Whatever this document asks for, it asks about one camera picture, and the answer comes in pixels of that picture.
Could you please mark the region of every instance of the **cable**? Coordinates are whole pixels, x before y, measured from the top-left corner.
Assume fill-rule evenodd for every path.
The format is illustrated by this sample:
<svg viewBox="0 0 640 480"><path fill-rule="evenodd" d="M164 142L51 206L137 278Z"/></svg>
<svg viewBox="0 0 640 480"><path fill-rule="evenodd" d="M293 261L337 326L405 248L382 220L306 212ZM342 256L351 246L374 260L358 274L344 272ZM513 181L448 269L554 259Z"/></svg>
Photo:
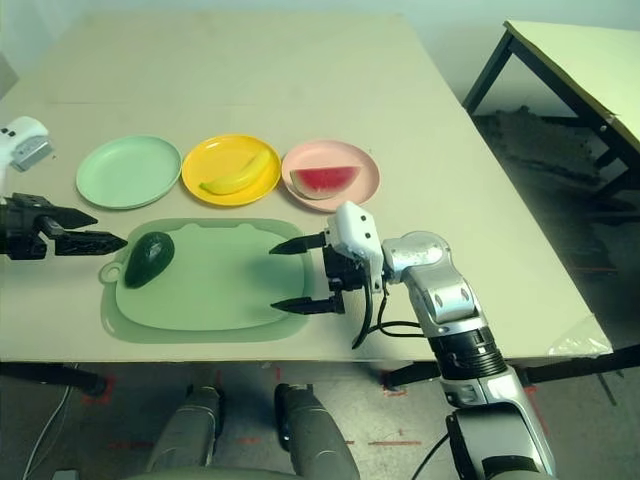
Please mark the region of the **cable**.
<svg viewBox="0 0 640 480"><path fill-rule="evenodd" d="M380 330L383 334L388 335L389 337L420 337L424 338L424 335L421 333L394 333L383 330L389 327L412 327L412 328L420 328L420 325L414 322L383 322L377 325L374 325L369 329L368 333L373 333L377 330Z"/></svg>
<svg viewBox="0 0 640 480"><path fill-rule="evenodd" d="M73 368L78 368L78 364L76 363L73 366ZM71 386L67 385L67 387L64 389L64 393L62 394L62 397L60 398L60 402L58 403L56 408L51 413L51 416L49 417L49 420L47 420L47 423L45 423L44 427L42 428L42 431L40 432L40 435L38 436L38 439L36 440L36 443L33 444L33 449L31 450L31 453L29 454L29 459L27 460L27 464L24 467L24 472L22 474L22 480L27 480L29 478L29 476L33 473L33 471L38 466L40 466L40 464L43 462L44 458L47 456L47 454L53 448L53 443L52 443L49 446L49 448L47 449L47 451L45 452L45 454L40 458L40 460L38 460L38 463L36 463L36 465L33 468L31 467L31 465L33 464L33 460L35 459L36 453L38 453L38 449L40 448L40 445L42 444L42 440L44 440L45 435L49 431L49 428L53 424L53 421L56 419L56 417L60 413L60 410L62 410L62 407L65 406L67 400L69 399L69 395L70 394L71 394ZM64 418L66 418L66 409L65 409L65 414L63 415L63 420L64 420ZM56 433L56 435L53 438L53 442L56 441L56 439L58 438L59 433L60 433L60 431L58 431L58 433Z"/></svg>
<svg viewBox="0 0 640 480"><path fill-rule="evenodd" d="M380 332L382 332L382 334L386 335L387 337L424 338L423 333L394 333L385 330L386 327L414 327L420 329L422 329L422 327L419 323L415 322L383 322L382 315L384 314L384 310L387 307L387 297L389 296L389 290L387 290L387 282L385 281L382 282L382 291L384 293L384 296L382 297L382 302L380 303L380 308L378 309L378 321L376 322L376 325L371 327L367 333L380 330Z"/></svg>
<svg viewBox="0 0 640 480"><path fill-rule="evenodd" d="M427 453L427 456L424 457L424 460L422 461L422 463L420 465L418 465L418 468L416 469L416 472L411 477L411 480L416 480L418 478L418 475L420 475L420 472L422 471L424 466L427 464L427 462L429 462L429 460L431 460L431 457L433 457L435 455L435 453L438 451L438 449L447 440L449 440L449 434L445 433L444 437L442 437L440 440L438 440L438 442L431 448L431 450L429 450L429 453Z"/></svg>
<svg viewBox="0 0 640 480"><path fill-rule="evenodd" d="M35 472L38 469L38 467L44 463L44 461L47 459L47 456L51 453L51 450L53 450L53 447L55 446L56 441L58 440L58 437L60 437L60 434L62 433L64 422L67 419L68 412L69 412L69 401L67 401L64 404L64 409L62 410L62 417L60 417L60 421L58 422L58 429L56 430L56 433L54 433L53 437L51 437L49 446L44 451L44 453L40 455L40 458L38 459L38 461L35 462L35 464L31 467L27 476L31 476L33 472Z"/></svg>
<svg viewBox="0 0 640 480"><path fill-rule="evenodd" d="M362 322L362 328L360 329L360 333L353 341L353 345L351 346L352 350L355 350L364 339L367 338L367 334L369 333L369 327L371 326L371 319L373 318L373 295L371 294L371 283L368 278L364 280L364 299L365 299L365 307L364 307L364 320Z"/></svg>

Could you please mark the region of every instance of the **black cable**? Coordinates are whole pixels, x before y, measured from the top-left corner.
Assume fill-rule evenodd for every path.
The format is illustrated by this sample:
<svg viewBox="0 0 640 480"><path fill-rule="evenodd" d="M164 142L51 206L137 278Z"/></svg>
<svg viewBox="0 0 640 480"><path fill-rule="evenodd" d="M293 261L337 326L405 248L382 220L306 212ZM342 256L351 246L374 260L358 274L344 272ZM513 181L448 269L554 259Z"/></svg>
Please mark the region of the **black cable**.
<svg viewBox="0 0 640 480"><path fill-rule="evenodd" d="M420 328L420 325L414 322L382 322L377 325L374 325L369 329L368 333L373 333L377 330L380 330L383 334L388 335L390 337L420 337L424 338L424 335L421 333L393 333L383 330L384 328L389 327L412 327L412 328Z"/></svg>
<svg viewBox="0 0 640 480"><path fill-rule="evenodd" d="M413 476L411 477L411 480L416 480L418 478L418 475L420 475L420 472L422 471L422 469L424 468L424 466L427 464L427 462L429 460L431 460L431 457L433 457L435 455L435 453L438 451L438 449L442 446L442 444L444 442L446 442L447 440L449 440L449 434L445 433L444 437L442 437L440 440L438 440L438 443L436 443L431 450L429 450L429 453L427 453L427 456L424 457L424 460L422 461L422 463L420 465L418 465L418 468L416 469L416 472L413 474Z"/></svg>
<svg viewBox="0 0 640 480"><path fill-rule="evenodd" d="M364 339L367 338L367 334L369 333L369 327L371 326L371 319L373 318L373 295L371 294L371 283L367 278L365 278L364 283L364 299L365 299L365 307L364 307L364 320L362 322L362 328L360 329L360 333L353 341L353 345L351 346L352 350L355 350Z"/></svg>
<svg viewBox="0 0 640 480"><path fill-rule="evenodd" d="M382 297L382 302L380 303L380 308L378 309L378 321L376 325L371 327L367 333L375 332L376 330L380 330L382 334L387 337L396 337L396 338L424 338L423 333L394 333L385 330L386 327L415 327L422 328L419 323L415 322L383 322L382 315L384 314L384 309L387 307L387 297L389 296L389 290L387 290L387 282L382 282L382 291L384 296Z"/></svg>

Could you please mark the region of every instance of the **yellow plate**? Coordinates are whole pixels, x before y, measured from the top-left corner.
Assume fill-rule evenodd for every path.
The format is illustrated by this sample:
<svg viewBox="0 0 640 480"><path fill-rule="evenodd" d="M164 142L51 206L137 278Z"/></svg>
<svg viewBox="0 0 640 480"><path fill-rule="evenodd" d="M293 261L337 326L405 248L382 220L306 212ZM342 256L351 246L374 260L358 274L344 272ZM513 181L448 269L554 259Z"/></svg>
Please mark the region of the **yellow plate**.
<svg viewBox="0 0 640 480"><path fill-rule="evenodd" d="M214 195L200 188L214 178L231 175L267 149L271 163L251 185L228 195ZM255 202L275 188L280 180L280 157L271 145L249 135L220 135L195 147L182 164L182 181L200 200L213 205L237 207Z"/></svg>

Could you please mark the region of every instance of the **black clamp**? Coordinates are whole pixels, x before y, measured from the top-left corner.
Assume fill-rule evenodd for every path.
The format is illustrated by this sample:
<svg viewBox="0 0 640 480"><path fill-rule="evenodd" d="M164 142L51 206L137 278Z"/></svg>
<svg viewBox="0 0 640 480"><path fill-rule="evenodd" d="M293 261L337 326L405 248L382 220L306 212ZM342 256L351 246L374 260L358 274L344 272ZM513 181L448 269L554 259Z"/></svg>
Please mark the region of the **black clamp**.
<svg viewBox="0 0 640 480"><path fill-rule="evenodd" d="M366 281L366 275L358 262L340 255L331 245L327 245L324 233L292 238L275 246L269 253L296 255L305 253L311 248L322 248L322 258L329 290L334 294L323 300L313 300L311 297L290 298L272 303L271 306L285 312L302 315L329 312L344 313L342 292L362 288Z"/></svg>
<svg viewBox="0 0 640 480"><path fill-rule="evenodd" d="M75 208L56 207L38 195L14 193L0 205L0 254L12 260L41 260L47 244L40 232L55 242L55 254L106 255L127 245L109 232L69 232L98 220Z"/></svg>

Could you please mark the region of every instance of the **cutting board handle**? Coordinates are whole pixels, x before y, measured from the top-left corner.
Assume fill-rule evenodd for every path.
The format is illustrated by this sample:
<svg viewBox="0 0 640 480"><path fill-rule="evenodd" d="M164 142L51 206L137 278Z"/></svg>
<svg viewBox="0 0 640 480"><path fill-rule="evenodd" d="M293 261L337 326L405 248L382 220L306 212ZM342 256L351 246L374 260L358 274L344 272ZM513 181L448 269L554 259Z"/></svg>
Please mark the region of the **cutting board handle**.
<svg viewBox="0 0 640 480"><path fill-rule="evenodd" d="M120 262L109 262L100 269L98 276L102 283L115 283L120 278L123 265Z"/></svg>

